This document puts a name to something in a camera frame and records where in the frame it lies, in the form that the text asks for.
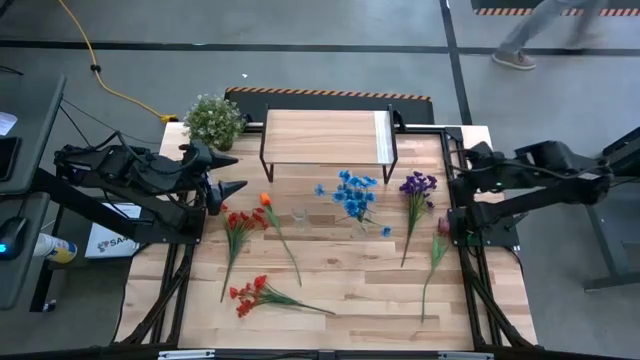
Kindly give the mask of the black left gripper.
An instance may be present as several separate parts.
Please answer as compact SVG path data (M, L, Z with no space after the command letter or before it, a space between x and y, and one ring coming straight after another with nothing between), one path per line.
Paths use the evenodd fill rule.
M237 164L238 158L217 153L200 140L182 144L180 149L184 152L181 161L185 167L184 175L191 181L196 191L194 206L205 208L209 215L218 215L221 202L248 185L248 182L243 180L219 181L214 187L209 179L211 170Z

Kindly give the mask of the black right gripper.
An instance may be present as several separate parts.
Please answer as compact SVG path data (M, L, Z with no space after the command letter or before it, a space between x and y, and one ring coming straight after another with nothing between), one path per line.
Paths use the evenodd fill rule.
M477 192L499 193L503 187L500 167L505 162L502 152L494 151L482 141L469 149L459 151L464 156L462 168L451 165L459 174L449 181L449 187L457 205L468 205Z

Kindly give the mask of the blue artificial flower bunch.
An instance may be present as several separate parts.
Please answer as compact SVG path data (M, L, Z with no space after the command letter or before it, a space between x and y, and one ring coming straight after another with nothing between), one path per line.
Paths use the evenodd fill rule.
M371 218L374 213L371 205L376 202L376 194L372 188L378 184L377 180L366 175L353 175L349 170L339 171L338 179L339 183L333 192L329 193L323 184L317 184L314 187L314 195L329 196L335 204L340 205L345 212L341 220L355 221L367 218L371 222L370 227L378 228L382 237L390 237L392 227L375 222Z

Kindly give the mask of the dark grey desk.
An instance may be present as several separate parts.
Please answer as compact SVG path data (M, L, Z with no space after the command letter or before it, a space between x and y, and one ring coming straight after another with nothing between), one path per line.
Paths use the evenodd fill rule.
M0 73L0 112L18 121L6 136L21 145L11 178L0 182L1 195L27 193L39 168L67 83L65 75Z
M12 260L0 260L0 311L13 308L20 296L50 197L45 193L9 197L0 202L0 225L20 216L28 220L24 248Z

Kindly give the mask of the dark metal desk frame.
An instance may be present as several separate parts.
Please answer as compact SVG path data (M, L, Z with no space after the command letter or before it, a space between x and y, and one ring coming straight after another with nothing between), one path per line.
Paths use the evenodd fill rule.
M586 211L608 275L588 280L584 291L640 284L640 265L630 264L627 249L640 250L640 126L602 151L614 171L614 184L602 202Z

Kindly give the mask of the black computer mouse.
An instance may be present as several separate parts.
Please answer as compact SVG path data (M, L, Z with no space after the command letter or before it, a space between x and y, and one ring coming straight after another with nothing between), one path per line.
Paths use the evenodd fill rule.
M25 243L28 220L14 216L0 225L0 260L12 260L18 257Z

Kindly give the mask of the red artificial flower bunch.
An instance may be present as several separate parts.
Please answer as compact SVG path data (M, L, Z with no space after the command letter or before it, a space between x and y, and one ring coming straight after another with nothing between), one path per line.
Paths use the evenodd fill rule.
M237 256L241 253L244 246L249 242L250 236L256 230L266 230L267 228L268 222L266 220L266 212L263 208L253 208L250 213L242 211L224 213L223 229L227 239L228 263L220 301L224 299Z
M269 284L267 275L257 276L252 283L246 283L244 287L230 287L228 294L232 300L238 301L235 311L239 318L247 316L252 310L263 305L294 307L334 315L332 311L307 305L280 292Z

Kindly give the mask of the black metal table frame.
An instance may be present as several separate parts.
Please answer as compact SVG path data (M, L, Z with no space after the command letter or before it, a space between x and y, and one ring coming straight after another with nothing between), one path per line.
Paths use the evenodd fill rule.
M460 259L450 248L426 292L426 317L420 322L422 288L430 270L433 234L450 202L447 165L442 149L470 147L489 140L481 126L439 129L428 126L397 138L399 161L388 184L375 189L373 218L392 227L384 238L370 229L364 239L351 239L353 221L341 220L343 209L329 196L316 197L314 187L333 191L338 169L318 165L279 165L269 181L259 159L261 138L240 137L232 148L239 162L217 170L221 180L248 185L228 200L232 211L250 211L266 192L278 214L284 240L294 254L302 279L275 229L254 232L232 269L223 301L227 243L221 223L210 219L195 248L183 319L181 348L312 349L312 350L469 350L473 346L470 308L466 302ZM416 223L406 261L401 266L407 235L408 205L399 187L414 171L433 175L435 208ZM292 209L308 211L311 231L293 224ZM263 305L239 318L230 287L244 287L259 275L280 292L307 305L334 312Z

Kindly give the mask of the person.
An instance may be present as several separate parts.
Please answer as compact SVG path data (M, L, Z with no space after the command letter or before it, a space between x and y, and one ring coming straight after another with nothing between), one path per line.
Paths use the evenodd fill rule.
M608 2L609 0L542 0L533 9L533 13L505 37L492 54L492 60L516 70L533 70L536 63L524 53L525 45L548 28L565 10L578 7L583 9L583 15L576 21L567 46L575 50L586 49L597 38L591 28Z

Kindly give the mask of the potted green plant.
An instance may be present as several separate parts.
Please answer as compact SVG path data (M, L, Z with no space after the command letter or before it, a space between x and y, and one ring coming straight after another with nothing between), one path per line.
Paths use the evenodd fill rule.
M197 97L184 118L185 135L219 151L229 151L245 130L246 120L237 104L219 96Z

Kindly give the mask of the wooden shelf with black frame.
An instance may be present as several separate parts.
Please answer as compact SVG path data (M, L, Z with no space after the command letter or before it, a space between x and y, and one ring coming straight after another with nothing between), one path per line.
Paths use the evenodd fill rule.
M267 179L277 165L379 166L388 183L398 162L400 113L384 110L265 111L259 159Z

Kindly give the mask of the white printed box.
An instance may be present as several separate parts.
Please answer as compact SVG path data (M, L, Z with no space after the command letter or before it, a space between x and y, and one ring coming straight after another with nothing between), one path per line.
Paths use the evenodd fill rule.
M139 218L141 208L132 203L116 203L104 206L116 212L118 215L127 215L129 218ZM140 247L140 244L115 233L106 227L93 223L88 238L85 257L88 259L106 259L131 257Z

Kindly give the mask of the orange artificial tulip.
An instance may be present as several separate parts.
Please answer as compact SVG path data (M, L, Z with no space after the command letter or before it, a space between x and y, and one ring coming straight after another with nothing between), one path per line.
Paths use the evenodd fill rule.
M271 225L275 228L275 230L277 232L277 235L278 235L278 238L281 241L286 253L288 254L288 256L289 256L289 258L290 258L290 260L291 260L291 262L293 264L293 267L294 267L294 270L295 270L295 273L296 273L296 279L297 279L298 286L301 287L302 286L302 279L301 279L301 274L300 274L300 271L299 271L299 267L298 267L296 258L294 256L294 254L291 252L291 250L290 250L289 246L287 245L286 241L284 240L283 233L282 233L282 230L281 230L281 224L279 222L279 217L275 214L275 212L274 212L274 210L272 208L271 198L266 192L262 192L260 194L260 196L259 196L259 200L260 200L260 204L263 207L267 218L269 219Z

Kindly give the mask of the white and yellow spray can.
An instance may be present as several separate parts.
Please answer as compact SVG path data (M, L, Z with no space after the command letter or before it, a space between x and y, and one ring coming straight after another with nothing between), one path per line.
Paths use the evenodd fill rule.
M45 233L38 235L33 251L34 257L43 257L59 264L70 263L76 255L77 247L75 244Z

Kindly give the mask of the black hazard-striped floor mat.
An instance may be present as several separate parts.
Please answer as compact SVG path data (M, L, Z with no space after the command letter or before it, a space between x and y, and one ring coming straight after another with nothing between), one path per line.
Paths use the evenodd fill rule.
M295 110L397 110L407 124L434 125L431 98L380 92L311 90L268 87L228 87L224 98L235 103L242 114L263 122L266 109Z
M473 13L480 16L528 16L541 2L542 0L470 0ZM606 0L598 15L640 16L640 0Z

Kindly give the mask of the purple artificial flower bunch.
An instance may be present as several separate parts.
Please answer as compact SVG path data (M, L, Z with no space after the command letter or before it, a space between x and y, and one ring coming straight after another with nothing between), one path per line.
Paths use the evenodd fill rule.
M435 176L414 171L406 177L406 181L399 187L399 190L405 195L408 205L407 235L401 266L404 266L406 261L416 223L424 214L430 213L435 208L431 193L437 189L437 185L438 180Z

